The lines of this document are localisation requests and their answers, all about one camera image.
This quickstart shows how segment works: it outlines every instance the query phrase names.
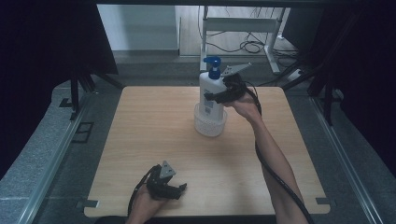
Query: wall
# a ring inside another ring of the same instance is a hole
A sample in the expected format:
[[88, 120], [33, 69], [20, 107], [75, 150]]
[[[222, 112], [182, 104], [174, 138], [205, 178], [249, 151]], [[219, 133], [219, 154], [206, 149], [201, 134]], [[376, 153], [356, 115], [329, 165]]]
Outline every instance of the wall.
[[98, 5], [112, 50], [178, 49], [175, 6]]

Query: metal frame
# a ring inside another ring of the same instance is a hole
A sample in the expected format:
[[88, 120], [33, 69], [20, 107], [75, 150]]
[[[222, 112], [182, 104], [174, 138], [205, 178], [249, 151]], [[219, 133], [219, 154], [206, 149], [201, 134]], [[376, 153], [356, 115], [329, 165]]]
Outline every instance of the metal frame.
[[276, 41], [277, 33], [279, 32], [282, 23], [285, 8], [282, 10], [276, 19], [243, 19], [243, 18], [208, 18], [208, 6], [205, 6], [202, 26], [202, 45], [201, 45], [201, 62], [200, 71], [206, 71], [206, 32], [207, 31], [231, 31], [231, 32], [259, 32], [271, 33], [269, 35], [269, 42], [264, 46], [265, 55], [271, 65], [274, 74], [279, 74], [280, 70], [277, 66], [273, 55], [273, 48]]

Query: black cable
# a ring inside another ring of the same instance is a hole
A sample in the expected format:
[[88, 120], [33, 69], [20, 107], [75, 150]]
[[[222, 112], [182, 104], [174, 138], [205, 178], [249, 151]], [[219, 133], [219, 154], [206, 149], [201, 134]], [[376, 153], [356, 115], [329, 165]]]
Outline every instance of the black cable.
[[[251, 92], [251, 90], [247, 89], [247, 93], [253, 97], [253, 100], [256, 103], [257, 109], [260, 112], [260, 115], [262, 114], [262, 107], [260, 105], [259, 102], [259, 96], [254, 95], [253, 92]], [[306, 209], [304, 203], [300, 200], [300, 198], [296, 195], [296, 193], [294, 193], [294, 191], [289, 187], [289, 185], [287, 183], [285, 183], [285, 181], [280, 178], [279, 175], [276, 174], [276, 172], [268, 165], [268, 163], [265, 161], [265, 158], [263, 157], [263, 155], [260, 153], [260, 149], [259, 146], [257, 145], [257, 142], [254, 142], [254, 146], [256, 149], [256, 154], [257, 157], [259, 158], [260, 163], [262, 164], [262, 166], [265, 168], [265, 170], [267, 170], [267, 172], [274, 178], [274, 180], [289, 194], [289, 196], [295, 201], [295, 203], [297, 204], [297, 206], [300, 208], [300, 210], [302, 211], [302, 213], [304, 214], [306, 220], [308, 221], [309, 224], [313, 224], [314, 220], [312, 219], [311, 215], [309, 214], [308, 210]]]
[[136, 197], [136, 193], [139, 191], [140, 187], [142, 187], [143, 184], [145, 184], [146, 179], [148, 178], [149, 174], [154, 170], [156, 166], [151, 167], [149, 171], [143, 176], [143, 178], [140, 180], [140, 182], [134, 187], [134, 192], [132, 193], [131, 199], [129, 200], [128, 203], [128, 216], [131, 215], [131, 211], [134, 205], [134, 198]]

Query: forearm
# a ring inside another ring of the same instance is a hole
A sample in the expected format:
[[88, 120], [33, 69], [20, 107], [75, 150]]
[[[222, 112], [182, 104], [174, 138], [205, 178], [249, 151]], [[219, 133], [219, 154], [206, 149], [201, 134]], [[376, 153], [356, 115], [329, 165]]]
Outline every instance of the forearm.
[[[253, 128], [257, 145], [262, 158], [271, 167], [271, 169], [284, 180], [286, 184], [303, 200], [301, 192], [297, 186], [294, 173], [290, 167], [288, 160], [280, 150], [276, 141], [269, 133], [262, 118], [251, 119], [250, 124]], [[262, 172], [267, 183], [268, 190], [271, 194], [271, 200], [276, 210], [277, 223], [305, 223], [306, 220], [302, 216], [301, 211], [297, 207], [295, 201], [289, 194], [281, 188], [276, 180], [262, 167]]]

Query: black curtain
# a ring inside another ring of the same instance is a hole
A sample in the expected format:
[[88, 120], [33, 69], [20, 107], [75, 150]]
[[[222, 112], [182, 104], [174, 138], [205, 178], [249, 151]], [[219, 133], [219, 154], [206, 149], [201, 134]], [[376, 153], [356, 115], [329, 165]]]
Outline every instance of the black curtain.
[[117, 74], [96, 5], [57, 1], [0, 3], [0, 175], [20, 154], [72, 75]]
[[337, 57], [341, 107], [396, 175], [396, 13], [370, 1]]

